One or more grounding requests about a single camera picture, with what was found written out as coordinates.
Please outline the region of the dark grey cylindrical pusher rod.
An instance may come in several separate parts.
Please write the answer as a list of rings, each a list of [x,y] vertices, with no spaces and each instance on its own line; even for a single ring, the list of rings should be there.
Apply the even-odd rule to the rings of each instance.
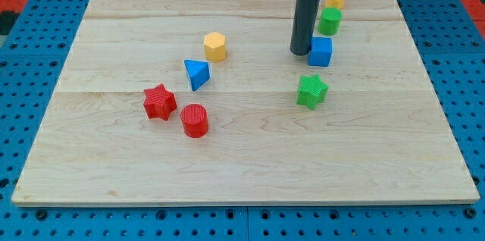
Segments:
[[[296,0],[290,51],[294,55],[307,55],[311,49],[315,20],[320,0]]]

